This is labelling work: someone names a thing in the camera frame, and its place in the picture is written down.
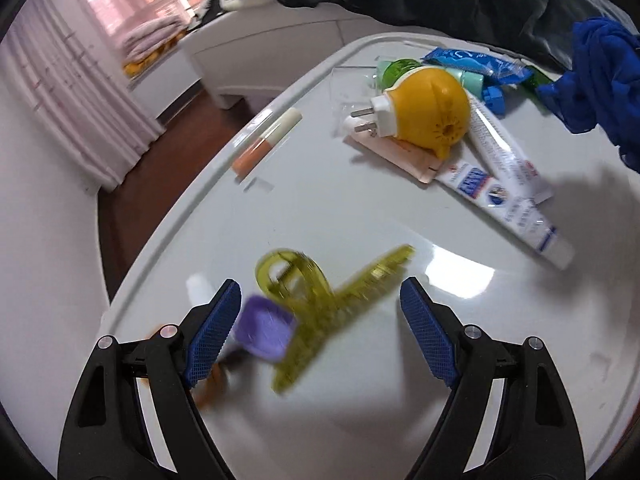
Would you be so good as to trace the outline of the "white ointment tube blue label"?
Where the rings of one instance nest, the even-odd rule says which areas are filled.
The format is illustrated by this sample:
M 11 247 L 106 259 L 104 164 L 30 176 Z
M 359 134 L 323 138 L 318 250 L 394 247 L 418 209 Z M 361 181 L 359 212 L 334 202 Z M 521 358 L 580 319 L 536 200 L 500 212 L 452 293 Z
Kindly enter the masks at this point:
M 564 240 L 556 226 L 538 210 L 534 202 L 509 191 L 484 169 L 465 160 L 457 160 L 442 168 L 436 180 L 480 208 L 556 268 L 564 270 L 573 261 L 573 246 Z

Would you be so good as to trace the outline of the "white ointment tube red label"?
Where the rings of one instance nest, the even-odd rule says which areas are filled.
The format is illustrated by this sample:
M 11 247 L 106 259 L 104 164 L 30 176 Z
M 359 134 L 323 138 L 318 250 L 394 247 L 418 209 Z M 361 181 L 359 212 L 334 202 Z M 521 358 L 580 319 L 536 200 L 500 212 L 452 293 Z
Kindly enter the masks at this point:
M 517 196 L 541 204 L 553 196 L 551 184 L 540 174 L 508 129 L 486 105 L 466 92 L 471 117 L 468 136 L 491 173 Z

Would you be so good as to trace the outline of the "mint green cream tube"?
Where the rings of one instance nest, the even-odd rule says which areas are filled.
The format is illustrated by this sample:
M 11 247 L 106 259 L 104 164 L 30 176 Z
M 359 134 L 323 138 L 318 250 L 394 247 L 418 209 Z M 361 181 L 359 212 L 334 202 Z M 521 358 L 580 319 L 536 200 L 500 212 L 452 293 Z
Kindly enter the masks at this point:
M 421 68 L 437 68 L 437 65 L 423 65 Z M 482 92 L 484 89 L 484 76 L 482 74 L 468 72 L 467 70 L 459 70 L 458 68 L 449 68 L 442 66 L 438 67 L 443 69 L 449 75 L 465 88 L 466 91 L 472 93 L 477 99 L 482 99 Z

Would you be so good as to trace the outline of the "purple cap small bottle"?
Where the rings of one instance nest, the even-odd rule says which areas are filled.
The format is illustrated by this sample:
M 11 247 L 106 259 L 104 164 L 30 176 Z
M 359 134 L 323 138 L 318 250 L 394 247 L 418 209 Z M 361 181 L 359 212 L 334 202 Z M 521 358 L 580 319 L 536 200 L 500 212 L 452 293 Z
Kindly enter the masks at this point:
M 270 363 L 280 362 L 296 326 L 295 316 L 284 307 L 263 296 L 249 296 L 217 361 L 230 359 L 234 352 L 246 351 Z

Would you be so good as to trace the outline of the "yellow-green hair claw clip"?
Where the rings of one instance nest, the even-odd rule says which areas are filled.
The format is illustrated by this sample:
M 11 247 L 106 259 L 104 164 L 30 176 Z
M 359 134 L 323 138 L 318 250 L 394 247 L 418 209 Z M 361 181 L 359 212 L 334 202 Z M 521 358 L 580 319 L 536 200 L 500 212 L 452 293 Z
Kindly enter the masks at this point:
M 256 264 L 256 283 L 296 321 L 285 355 L 274 368 L 272 390 L 288 392 L 330 338 L 399 286 L 413 256 L 412 246 L 400 245 L 334 288 L 320 266 L 302 252 L 278 249 L 264 255 Z

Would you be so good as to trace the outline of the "pink sachet packet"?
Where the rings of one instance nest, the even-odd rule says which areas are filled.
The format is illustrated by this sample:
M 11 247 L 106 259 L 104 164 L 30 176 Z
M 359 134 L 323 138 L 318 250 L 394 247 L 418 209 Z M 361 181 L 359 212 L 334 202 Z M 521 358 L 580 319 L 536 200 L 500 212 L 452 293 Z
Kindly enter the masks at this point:
M 420 148 L 407 141 L 396 140 L 392 136 L 372 136 L 369 129 L 356 130 L 364 126 L 364 120 L 359 117 L 347 116 L 342 125 L 342 131 L 349 140 L 355 141 L 368 151 L 378 155 L 386 162 L 390 162 L 414 180 L 422 184 L 429 184 L 436 177 L 444 162 L 426 148 Z

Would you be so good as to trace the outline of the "blue bottle cap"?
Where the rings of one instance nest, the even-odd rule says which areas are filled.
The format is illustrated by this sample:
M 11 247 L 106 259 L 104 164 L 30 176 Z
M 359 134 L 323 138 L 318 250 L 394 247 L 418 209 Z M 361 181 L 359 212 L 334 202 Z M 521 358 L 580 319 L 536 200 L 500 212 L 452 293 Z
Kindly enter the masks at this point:
M 506 114 L 506 100 L 500 86 L 487 86 L 483 89 L 482 100 L 488 110 L 497 117 Z

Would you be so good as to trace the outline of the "yellow plug-in mosquito repeller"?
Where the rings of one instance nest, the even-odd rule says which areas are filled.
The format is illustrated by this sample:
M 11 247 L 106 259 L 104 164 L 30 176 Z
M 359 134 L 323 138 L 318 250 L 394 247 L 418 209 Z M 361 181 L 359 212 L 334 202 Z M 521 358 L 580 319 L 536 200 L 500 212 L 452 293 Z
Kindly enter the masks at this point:
M 351 112 L 345 124 L 375 138 L 404 141 L 446 160 L 470 128 L 465 88 L 441 68 L 420 67 Z

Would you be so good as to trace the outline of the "blue cloth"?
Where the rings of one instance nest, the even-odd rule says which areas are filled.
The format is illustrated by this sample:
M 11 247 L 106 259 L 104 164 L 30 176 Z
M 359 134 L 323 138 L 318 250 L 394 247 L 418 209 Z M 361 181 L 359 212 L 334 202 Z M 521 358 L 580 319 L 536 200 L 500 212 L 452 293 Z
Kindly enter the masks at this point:
M 639 170 L 639 37 L 610 18 L 573 27 L 572 67 L 536 90 L 571 133 L 601 127 L 620 160 Z

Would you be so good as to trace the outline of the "white window bench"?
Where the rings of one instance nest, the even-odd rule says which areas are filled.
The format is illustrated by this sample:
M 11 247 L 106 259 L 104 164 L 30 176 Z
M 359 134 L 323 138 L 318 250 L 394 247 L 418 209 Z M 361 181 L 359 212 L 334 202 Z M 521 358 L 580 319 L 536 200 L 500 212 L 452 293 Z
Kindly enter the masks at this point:
M 136 101 L 166 125 L 202 90 L 201 77 L 190 58 L 175 48 L 129 83 Z

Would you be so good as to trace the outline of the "blue snack wrapper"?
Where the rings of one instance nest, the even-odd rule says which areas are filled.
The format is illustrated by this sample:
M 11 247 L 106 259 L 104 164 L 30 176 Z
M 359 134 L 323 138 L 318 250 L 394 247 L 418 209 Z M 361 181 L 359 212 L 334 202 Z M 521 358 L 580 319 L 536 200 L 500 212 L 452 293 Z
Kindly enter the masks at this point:
M 526 66 L 477 51 L 436 48 L 421 62 L 481 74 L 496 84 L 521 84 L 533 76 Z

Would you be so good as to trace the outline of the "pink white curtain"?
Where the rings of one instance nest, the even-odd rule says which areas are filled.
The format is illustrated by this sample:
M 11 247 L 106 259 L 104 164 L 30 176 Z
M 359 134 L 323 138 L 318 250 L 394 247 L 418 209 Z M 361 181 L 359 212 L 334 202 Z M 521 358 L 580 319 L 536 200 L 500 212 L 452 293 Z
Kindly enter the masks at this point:
M 79 0 L 25 0 L 1 40 L 1 68 L 46 135 L 90 180 L 114 190 L 165 128 L 89 46 Z

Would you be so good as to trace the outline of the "green bottle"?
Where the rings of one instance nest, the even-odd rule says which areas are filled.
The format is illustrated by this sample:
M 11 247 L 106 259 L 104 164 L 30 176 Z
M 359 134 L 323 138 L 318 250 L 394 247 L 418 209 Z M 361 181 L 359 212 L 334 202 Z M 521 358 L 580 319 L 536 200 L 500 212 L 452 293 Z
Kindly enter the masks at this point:
M 376 66 L 376 88 L 380 91 L 392 88 L 406 73 L 421 67 L 422 64 L 413 58 L 380 61 Z

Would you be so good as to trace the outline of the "folded pink quilt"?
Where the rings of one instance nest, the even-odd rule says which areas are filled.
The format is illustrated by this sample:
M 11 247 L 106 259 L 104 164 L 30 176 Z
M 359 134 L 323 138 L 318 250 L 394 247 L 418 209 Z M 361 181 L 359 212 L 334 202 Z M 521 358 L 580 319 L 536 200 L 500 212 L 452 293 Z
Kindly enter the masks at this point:
M 178 15 L 145 22 L 127 32 L 119 43 L 122 70 L 129 79 L 145 72 L 186 36 L 188 25 Z

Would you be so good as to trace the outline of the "white bed frame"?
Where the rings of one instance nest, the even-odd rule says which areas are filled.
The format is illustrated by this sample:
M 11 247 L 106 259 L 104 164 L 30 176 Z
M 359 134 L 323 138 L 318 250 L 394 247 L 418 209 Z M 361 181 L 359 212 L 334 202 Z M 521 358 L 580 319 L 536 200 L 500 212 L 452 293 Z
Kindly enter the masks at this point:
M 215 104 L 228 110 L 246 96 L 277 96 L 346 44 L 384 32 L 443 35 L 387 25 L 336 4 L 292 9 L 268 2 L 219 15 L 179 47 Z

